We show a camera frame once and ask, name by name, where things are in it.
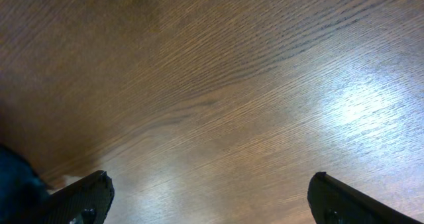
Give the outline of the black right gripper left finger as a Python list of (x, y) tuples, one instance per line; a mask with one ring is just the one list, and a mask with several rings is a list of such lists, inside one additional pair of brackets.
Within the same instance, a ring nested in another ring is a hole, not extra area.
[(35, 211), (36, 223), (104, 223), (115, 196), (112, 179), (98, 170), (52, 194)]

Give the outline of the blue denim jeans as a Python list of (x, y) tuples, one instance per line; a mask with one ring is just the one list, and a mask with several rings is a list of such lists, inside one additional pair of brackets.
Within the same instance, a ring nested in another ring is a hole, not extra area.
[(1, 144), (1, 222), (50, 197), (47, 185), (19, 154)]

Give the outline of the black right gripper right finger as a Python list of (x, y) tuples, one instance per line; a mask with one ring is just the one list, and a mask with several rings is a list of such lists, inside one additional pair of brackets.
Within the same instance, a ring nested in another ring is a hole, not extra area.
[(326, 172), (311, 178), (307, 200), (315, 222), (320, 224), (422, 224)]

